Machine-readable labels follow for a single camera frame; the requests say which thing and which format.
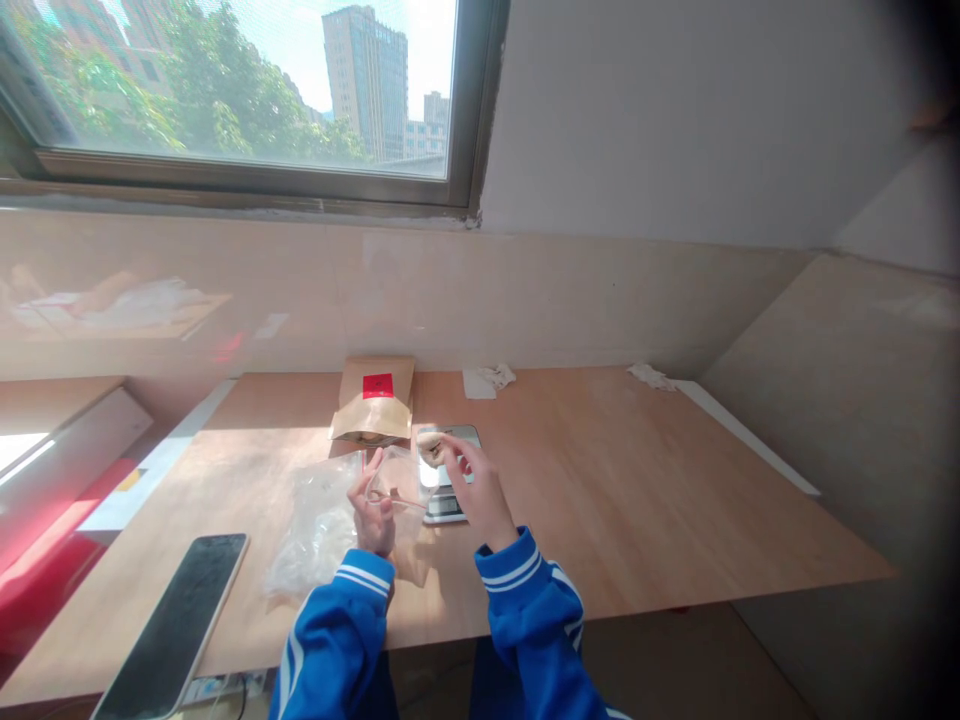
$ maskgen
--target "red label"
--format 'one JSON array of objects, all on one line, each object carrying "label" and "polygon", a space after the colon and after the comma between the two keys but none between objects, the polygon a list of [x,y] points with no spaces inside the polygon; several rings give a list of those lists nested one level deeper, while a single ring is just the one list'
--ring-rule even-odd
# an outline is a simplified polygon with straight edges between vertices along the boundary
[{"label": "red label", "polygon": [[363,399],[372,397],[393,397],[393,375],[364,375]]}]

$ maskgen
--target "clear plastic bag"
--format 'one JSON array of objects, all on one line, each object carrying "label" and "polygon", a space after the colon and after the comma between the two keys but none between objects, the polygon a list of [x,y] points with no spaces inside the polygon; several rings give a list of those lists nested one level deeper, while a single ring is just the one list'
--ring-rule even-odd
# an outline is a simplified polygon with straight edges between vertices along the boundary
[{"label": "clear plastic bag", "polygon": [[347,491],[362,471],[363,452],[358,450],[324,460],[294,480],[290,529],[264,580],[268,597],[300,600],[333,580],[347,550],[357,546]]},{"label": "clear plastic bag", "polygon": [[367,485],[367,502],[379,505],[385,497],[393,499],[393,516],[397,523],[396,547],[402,551],[413,545],[420,535],[427,504],[437,491],[420,484],[420,456],[391,445],[383,451],[377,474]]}]

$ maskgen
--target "crumpled tissue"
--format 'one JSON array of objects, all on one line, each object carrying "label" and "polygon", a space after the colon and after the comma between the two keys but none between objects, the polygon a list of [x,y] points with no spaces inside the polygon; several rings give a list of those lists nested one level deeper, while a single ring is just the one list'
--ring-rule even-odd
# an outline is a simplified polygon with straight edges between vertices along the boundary
[{"label": "crumpled tissue", "polygon": [[646,383],[654,390],[666,390],[667,392],[674,392],[677,389],[676,385],[670,381],[670,378],[668,378],[659,370],[654,370],[646,363],[634,363],[627,368],[627,372],[633,375],[640,382]]},{"label": "crumpled tissue", "polygon": [[516,379],[506,363],[495,368],[464,368],[463,392],[468,400],[495,400],[497,390],[503,390]]}]

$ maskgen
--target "window glass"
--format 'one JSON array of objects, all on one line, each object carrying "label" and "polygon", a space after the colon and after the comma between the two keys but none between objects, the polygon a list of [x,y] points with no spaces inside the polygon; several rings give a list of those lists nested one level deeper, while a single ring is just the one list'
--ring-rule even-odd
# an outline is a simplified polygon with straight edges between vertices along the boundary
[{"label": "window glass", "polygon": [[456,0],[4,3],[74,130],[44,144],[446,177],[404,133],[449,122]]}]

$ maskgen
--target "wall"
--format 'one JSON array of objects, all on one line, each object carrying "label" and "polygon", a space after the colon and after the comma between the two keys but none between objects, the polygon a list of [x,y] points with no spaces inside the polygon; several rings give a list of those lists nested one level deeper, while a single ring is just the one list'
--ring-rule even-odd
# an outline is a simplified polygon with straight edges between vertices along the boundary
[{"label": "wall", "polygon": [[837,247],[861,257],[960,275],[960,143],[931,142],[850,223]]},{"label": "wall", "polygon": [[900,569],[737,604],[823,720],[879,716],[910,679],[911,641],[936,633],[926,593],[950,547],[958,363],[957,283],[821,256],[700,378]]},{"label": "wall", "polygon": [[514,0],[494,232],[824,248],[916,152],[876,0]]},{"label": "wall", "polygon": [[[645,360],[691,377],[809,260],[638,239],[3,210],[0,380],[130,375],[163,427],[221,378],[339,371],[349,353],[453,370]],[[159,282],[173,277],[184,287]],[[125,309],[98,314],[124,291]],[[79,305],[23,305],[54,293]]]}]

